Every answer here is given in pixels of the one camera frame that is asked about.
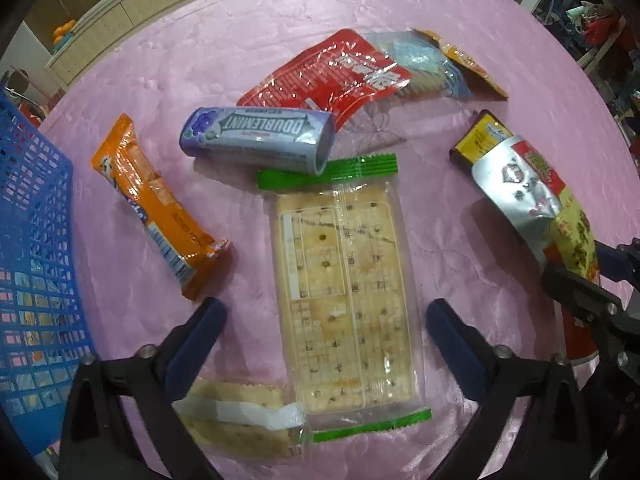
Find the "green package seal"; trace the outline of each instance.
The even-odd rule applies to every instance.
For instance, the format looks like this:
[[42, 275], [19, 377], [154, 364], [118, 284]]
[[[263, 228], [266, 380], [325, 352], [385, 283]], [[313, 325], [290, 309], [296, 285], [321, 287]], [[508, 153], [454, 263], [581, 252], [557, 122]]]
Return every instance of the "green package seal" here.
[[371, 431], [391, 431], [412, 426], [418, 422], [430, 420], [431, 410], [422, 410], [421, 412], [412, 413], [411, 415], [395, 418], [394, 420], [386, 420], [383, 422], [374, 422], [372, 424], [363, 424], [353, 428], [341, 428], [340, 430], [318, 431], [313, 434], [313, 442], [327, 442], [336, 440], [359, 433], [370, 433]]
[[357, 156], [329, 161], [320, 175], [280, 170], [259, 171], [258, 188], [263, 191], [279, 191], [293, 187], [311, 186], [312, 184], [356, 180], [368, 176], [385, 176], [397, 172], [398, 161], [395, 153]]

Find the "barcode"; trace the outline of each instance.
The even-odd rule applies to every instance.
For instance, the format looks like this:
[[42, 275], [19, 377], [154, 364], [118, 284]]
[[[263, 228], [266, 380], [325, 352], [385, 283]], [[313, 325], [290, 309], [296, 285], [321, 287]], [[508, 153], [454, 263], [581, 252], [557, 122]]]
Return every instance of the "barcode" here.
[[150, 222], [146, 226], [146, 230], [149, 232], [149, 236], [156, 243], [158, 249], [162, 254], [164, 260], [169, 264], [169, 267], [174, 272], [176, 278], [180, 282], [180, 286], [184, 286], [193, 277], [194, 271], [185, 259], [178, 254], [178, 251], [169, 243], [162, 231], [158, 229], [155, 222]]

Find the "blue gripper pad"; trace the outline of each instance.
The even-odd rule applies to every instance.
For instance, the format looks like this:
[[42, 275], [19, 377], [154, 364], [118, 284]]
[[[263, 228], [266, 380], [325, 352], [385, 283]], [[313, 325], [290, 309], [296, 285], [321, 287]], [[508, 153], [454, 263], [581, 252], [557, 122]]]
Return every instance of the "blue gripper pad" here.
[[462, 394], [481, 402], [490, 386], [490, 371], [485, 365], [492, 355], [489, 344], [478, 330], [465, 325], [442, 298], [427, 307], [426, 327]]
[[204, 310], [200, 319], [190, 327], [187, 338], [166, 367], [164, 393], [170, 402], [188, 393], [225, 327], [226, 308], [216, 298], [206, 298], [200, 308]]
[[603, 276], [616, 283], [633, 281], [634, 270], [625, 253], [596, 241], [596, 256]]

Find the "red package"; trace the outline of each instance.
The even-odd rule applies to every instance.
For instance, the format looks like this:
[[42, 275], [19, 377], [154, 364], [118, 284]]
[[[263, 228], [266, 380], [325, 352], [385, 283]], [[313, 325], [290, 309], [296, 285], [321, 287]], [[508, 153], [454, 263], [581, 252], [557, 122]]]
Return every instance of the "red package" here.
[[393, 94], [409, 79], [407, 70], [344, 28], [277, 69], [238, 106], [326, 110], [340, 129], [362, 105]]

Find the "wooden cabinet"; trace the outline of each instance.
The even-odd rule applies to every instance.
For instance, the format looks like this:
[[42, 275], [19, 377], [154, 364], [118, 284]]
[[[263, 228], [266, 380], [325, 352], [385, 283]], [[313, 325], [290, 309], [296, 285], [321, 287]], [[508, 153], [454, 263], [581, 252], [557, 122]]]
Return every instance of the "wooden cabinet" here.
[[74, 36], [46, 70], [68, 89], [94, 62], [151, 20], [190, 0], [101, 0], [74, 29]]

